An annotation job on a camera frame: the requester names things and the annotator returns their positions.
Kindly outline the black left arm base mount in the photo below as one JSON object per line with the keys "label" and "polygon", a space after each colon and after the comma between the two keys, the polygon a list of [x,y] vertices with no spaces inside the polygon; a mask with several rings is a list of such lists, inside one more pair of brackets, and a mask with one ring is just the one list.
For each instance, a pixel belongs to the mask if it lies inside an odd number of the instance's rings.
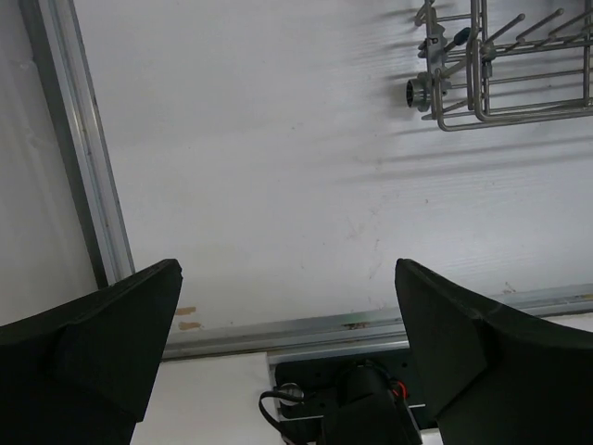
{"label": "black left arm base mount", "polygon": [[274,388],[303,397],[281,400],[281,429],[298,444],[420,444],[436,427],[411,351],[284,362]]}

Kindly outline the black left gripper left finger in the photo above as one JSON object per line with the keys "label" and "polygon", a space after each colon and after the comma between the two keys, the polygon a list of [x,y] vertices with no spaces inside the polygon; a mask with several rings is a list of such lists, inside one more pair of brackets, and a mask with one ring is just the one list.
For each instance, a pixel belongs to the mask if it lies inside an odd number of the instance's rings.
{"label": "black left gripper left finger", "polygon": [[128,444],[182,289],[167,259],[1,328],[4,444]]}

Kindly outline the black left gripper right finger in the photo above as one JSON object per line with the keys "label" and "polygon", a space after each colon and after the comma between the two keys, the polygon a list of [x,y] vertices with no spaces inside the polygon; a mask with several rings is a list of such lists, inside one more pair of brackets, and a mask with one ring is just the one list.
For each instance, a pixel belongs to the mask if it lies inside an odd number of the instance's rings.
{"label": "black left gripper right finger", "polygon": [[410,259],[395,288],[446,444],[589,444],[592,335],[515,310]]}

